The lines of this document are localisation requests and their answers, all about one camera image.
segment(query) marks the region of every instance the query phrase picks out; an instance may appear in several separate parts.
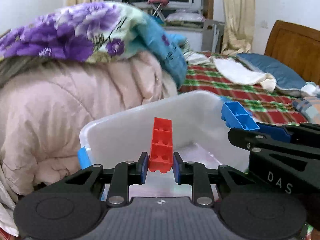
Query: red and green checkered sheet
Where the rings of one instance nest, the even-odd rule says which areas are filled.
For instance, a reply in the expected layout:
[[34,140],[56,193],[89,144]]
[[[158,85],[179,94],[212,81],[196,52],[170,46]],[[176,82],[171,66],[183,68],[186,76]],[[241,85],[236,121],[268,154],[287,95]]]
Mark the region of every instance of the red and green checkered sheet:
[[179,92],[186,93],[193,90],[207,90],[238,101],[250,110],[254,117],[264,123],[282,125],[307,122],[305,117],[292,107],[291,102],[295,98],[276,92],[269,93],[260,85],[236,85],[224,78],[214,66],[188,66],[186,80]]

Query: white cloth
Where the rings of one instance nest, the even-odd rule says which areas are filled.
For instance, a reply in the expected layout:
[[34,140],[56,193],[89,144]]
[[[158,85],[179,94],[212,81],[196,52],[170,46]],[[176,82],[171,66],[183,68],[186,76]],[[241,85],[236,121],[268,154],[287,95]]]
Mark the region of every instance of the white cloth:
[[200,65],[200,64],[209,64],[210,60],[205,55],[189,51],[184,54],[186,62],[189,65]]
[[13,236],[19,236],[17,226],[13,221],[13,209],[18,196],[12,192],[0,167],[0,228]]
[[305,86],[301,88],[301,97],[316,97],[320,94],[320,88],[314,82],[306,82]]
[[217,70],[228,80],[240,85],[260,84],[263,89],[273,92],[276,88],[276,79],[270,73],[254,72],[245,68],[233,58],[221,59],[213,57]]

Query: white plastic container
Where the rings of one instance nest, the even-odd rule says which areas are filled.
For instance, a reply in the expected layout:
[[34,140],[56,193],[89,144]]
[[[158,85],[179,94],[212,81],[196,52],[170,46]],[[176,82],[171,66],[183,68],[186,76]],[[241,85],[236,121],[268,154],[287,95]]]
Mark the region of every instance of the white plastic container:
[[[221,163],[244,171],[249,151],[234,147],[228,140],[221,119],[223,101],[202,90],[163,99],[123,111],[87,124],[80,132],[91,164],[114,168],[117,163],[137,161],[142,152],[150,152],[154,117],[172,120],[173,150],[184,161],[203,163],[216,169]],[[130,196],[191,195],[189,185],[177,185],[172,170],[166,174],[148,172],[145,185],[132,185]]]

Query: blue pillow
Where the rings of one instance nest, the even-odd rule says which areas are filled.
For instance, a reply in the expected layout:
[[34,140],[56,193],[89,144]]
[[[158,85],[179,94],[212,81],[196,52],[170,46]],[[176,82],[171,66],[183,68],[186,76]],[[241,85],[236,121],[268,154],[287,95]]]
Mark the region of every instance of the blue pillow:
[[277,80],[277,87],[282,90],[300,90],[306,83],[293,69],[277,59],[255,53],[239,53],[237,57],[253,71],[259,69],[272,74]]

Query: floral blanket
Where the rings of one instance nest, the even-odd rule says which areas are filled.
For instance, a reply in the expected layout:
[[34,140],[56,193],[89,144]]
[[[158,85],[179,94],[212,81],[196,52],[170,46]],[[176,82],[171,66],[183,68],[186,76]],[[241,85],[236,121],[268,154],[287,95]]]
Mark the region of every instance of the floral blanket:
[[124,3],[79,4],[41,16],[1,38],[0,74],[1,68],[10,67],[1,60],[14,56],[94,63],[130,58],[144,50],[157,57],[177,87],[182,85],[187,64],[178,41],[148,14]]

